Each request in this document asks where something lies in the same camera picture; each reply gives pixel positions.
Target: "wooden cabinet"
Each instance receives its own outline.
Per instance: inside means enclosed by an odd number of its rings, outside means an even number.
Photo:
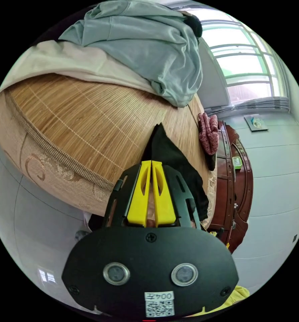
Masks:
[[[233,156],[240,156],[242,167],[235,170]],[[234,250],[242,243],[248,229],[247,220],[252,202],[253,176],[248,155],[237,132],[219,122],[217,151],[217,196],[213,220],[208,231],[224,230],[221,240]]]

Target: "screw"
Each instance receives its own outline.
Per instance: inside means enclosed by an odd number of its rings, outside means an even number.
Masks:
[[[74,285],[69,286],[68,291],[69,291],[69,293],[74,294],[74,295],[79,294],[79,289],[77,288],[77,286],[74,286]]]
[[[155,241],[156,241],[156,235],[155,235],[155,234],[153,234],[152,232],[149,232],[149,233],[146,235],[145,239],[146,239],[149,243],[153,243],[153,242],[155,242]]]
[[[226,296],[226,295],[228,295],[230,293],[230,291],[231,291],[231,288],[229,286],[227,286],[221,291],[220,295],[221,296]]]

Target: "window frame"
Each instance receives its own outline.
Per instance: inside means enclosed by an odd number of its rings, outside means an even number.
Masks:
[[[206,6],[206,5],[188,5],[188,6],[182,6],[182,7],[176,7],[173,8],[173,10],[183,10],[183,11],[187,11],[187,10],[193,10],[193,9],[212,9],[212,10],[218,10],[215,8],[212,8],[210,6]],[[212,55],[212,57],[214,58],[214,63],[218,66],[217,70],[219,71],[219,73],[222,73],[222,77],[225,78],[225,83],[226,83],[226,88],[228,89],[229,87],[232,86],[237,86],[237,85],[243,85],[243,84],[257,84],[257,83],[264,83],[264,84],[270,84],[270,91],[271,91],[271,96],[274,97],[275,96],[275,90],[274,90],[274,84],[272,81],[272,78],[276,78],[278,81],[278,89],[279,89],[279,93],[280,96],[284,96],[284,97],[290,97],[290,90],[288,87],[288,82],[287,82],[287,75],[286,72],[282,66],[282,63],[280,61],[279,56],[275,53],[275,51],[256,33],[254,32],[252,29],[250,29],[248,26],[246,26],[244,23],[238,21],[236,18],[232,17],[231,15],[228,15],[230,19],[232,19],[232,21],[229,20],[215,20],[215,19],[211,19],[211,20],[200,20],[203,31],[205,30],[211,30],[211,29],[224,29],[224,28],[230,28],[230,29],[239,29],[242,30],[244,35],[247,37],[248,41],[252,43],[251,44],[222,44],[222,45],[217,45],[217,46],[212,46],[210,47],[207,44],[207,48],[209,48],[210,50],[210,54]],[[266,52],[264,52],[262,50],[262,48],[259,46],[258,42],[254,39],[253,35],[258,39],[258,41],[262,44],[262,46],[265,48]],[[218,49],[218,48],[225,48],[225,47],[246,47],[246,48],[251,48],[253,50],[257,50],[259,53],[227,53],[224,55],[218,55],[215,56],[214,53],[212,52],[213,49]],[[263,67],[265,67],[265,73],[245,73],[245,74],[236,74],[236,75],[228,75],[228,76],[224,76],[221,67],[217,61],[217,58],[221,58],[221,57],[230,57],[230,56],[242,56],[242,55],[249,55],[249,56],[257,56],[260,57],[260,59],[262,60],[262,64],[261,67],[263,69]],[[275,70],[275,75],[272,75],[270,72],[270,68],[268,66],[267,60],[266,60],[266,56],[269,56],[270,59],[273,61],[274,63],[274,70]],[[267,76],[269,77],[269,81],[263,80],[263,81],[241,81],[241,82],[237,82],[237,83],[232,83],[232,84],[227,84],[227,79],[229,78],[234,78],[234,77],[239,77],[239,76]]]

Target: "label sticker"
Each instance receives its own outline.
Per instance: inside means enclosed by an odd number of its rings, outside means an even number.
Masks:
[[[146,317],[158,318],[174,315],[174,293],[145,292]]]

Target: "black device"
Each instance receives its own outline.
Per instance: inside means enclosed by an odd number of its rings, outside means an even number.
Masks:
[[[156,227],[146,227],[151,178]],[[79,305],[140,321],[175,321],[203,307],[216,309],[238,279],[229,250],[201,229],[181,174],[156,161],[123,172],[103,226],[75,245],[62,274]]]

